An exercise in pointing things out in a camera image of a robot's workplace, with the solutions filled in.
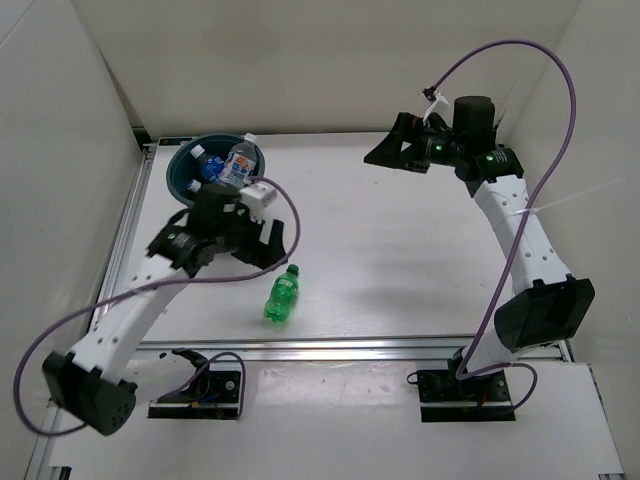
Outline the green plastic soda bottle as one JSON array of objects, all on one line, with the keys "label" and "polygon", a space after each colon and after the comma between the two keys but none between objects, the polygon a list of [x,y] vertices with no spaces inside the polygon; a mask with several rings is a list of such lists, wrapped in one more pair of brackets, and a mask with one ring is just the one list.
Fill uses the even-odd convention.
[{"label": "green plastic soda bottle", "polygon": [[274,323],[285,322],[294,308],[299,290],[299,267],[291,264],[274,281],[264,306],[264,317]]}]

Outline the clear bottle orange blue label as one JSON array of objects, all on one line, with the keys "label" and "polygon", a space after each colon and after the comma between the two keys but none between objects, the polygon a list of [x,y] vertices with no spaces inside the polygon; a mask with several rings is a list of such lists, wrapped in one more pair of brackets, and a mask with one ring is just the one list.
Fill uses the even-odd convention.
[{"label": "clear bottle orange blue label", "polygon": [[256,136],[246,133],[243,141],[230,149],[218,176],[218,183],[242,189],[257,164]]}]

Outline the clear unlabelled plastic bottle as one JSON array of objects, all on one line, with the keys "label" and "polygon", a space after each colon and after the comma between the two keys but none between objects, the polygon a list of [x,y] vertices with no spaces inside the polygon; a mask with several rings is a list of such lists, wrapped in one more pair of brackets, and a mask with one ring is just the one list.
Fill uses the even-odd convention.
[{"label": "clear unlabelled plastic bottle", "polygon": [[219,185],[215,183],[202,183],[196,179],[192,179],[187,185],[187,191],[193,196],[196,195],[215,195],[219,193]]}]

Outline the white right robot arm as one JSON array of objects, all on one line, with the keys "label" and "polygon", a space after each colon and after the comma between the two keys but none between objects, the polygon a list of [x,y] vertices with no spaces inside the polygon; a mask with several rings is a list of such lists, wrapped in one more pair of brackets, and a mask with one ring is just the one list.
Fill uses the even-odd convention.
[{"label": "white right robot arm", "polygon": [[504,254],[501,276],[512,286],[504,304],[492,300],[449,387],[460,399],[480,393],[488,375],[534,347],[571,339],[594,297],[555,252],[528,202],[524,170],[515,152],[496,141],[495,106],[485,96],[454,102],[453,123],[437,113],[400,113],[388,135],[368,153],[367,164],[424,173],[433,164],[451,167],[486,216]]}]

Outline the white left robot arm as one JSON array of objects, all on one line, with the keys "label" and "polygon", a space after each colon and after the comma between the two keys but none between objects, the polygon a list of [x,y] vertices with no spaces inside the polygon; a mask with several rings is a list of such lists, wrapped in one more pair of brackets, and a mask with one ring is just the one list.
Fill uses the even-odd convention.
[{"label": "white left robot arm", "polygon": [[42,372],[56,405],[104,436],[119,430],[139,402],[180,392],[206,395],[210,360],[175,349],[143,367],[128,363],[146,333],[190,284],[210,283],[199,271],[216,256],[231,254],[263,275],[283,265],[284,224],[266,222],[266,208],[285,193],[266,178],[244,188],[206,185],[192,207],[174,214],[153,238],[128,289],[106,300],[98,326],[66,353],[51,353]]}]

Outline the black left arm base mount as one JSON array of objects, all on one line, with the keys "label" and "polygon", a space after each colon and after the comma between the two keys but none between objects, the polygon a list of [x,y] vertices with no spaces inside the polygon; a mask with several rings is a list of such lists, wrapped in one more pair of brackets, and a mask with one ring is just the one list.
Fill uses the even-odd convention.
[{"label": "black left arm base mount", "polygon": [[187,360],[194,377],[177,391],[152,401],[149,419],[239,420],[244,412],[246,364],[234,352],[206,358],[194,350],[174,349],[171,354]]}]

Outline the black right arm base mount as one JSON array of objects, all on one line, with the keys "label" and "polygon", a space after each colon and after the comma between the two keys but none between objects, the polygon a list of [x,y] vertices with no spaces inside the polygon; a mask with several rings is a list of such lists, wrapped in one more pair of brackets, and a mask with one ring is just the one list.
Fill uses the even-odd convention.
[{"label": "black right arm base mount", "polygon": [[423,423],[510,422],[513,402],[503,371],[460,381],[452,369],[416,370],[406,377],[418,388]]}]

